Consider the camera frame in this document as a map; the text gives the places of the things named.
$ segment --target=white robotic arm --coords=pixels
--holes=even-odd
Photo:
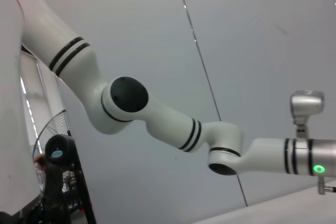
[[[210,147],[208,165],[218,174],[235,175],[258,170],[319,175],[312,170],[315,164],[311,143],[307,140],[301,143],[300,139],[259,138],[241,156],[243,134],[238,126],[196,121],[163,104],[130,77],[105,82],[92,47],[44,0],[18,1],[25,17],[23,45],[76,94],[98,131],[115,134],[133,120],[143,120],[153,137],[185,152],[193,152],[207,143]],[[325,173],[326,176],[336,176],[336,166],[331,166]]]

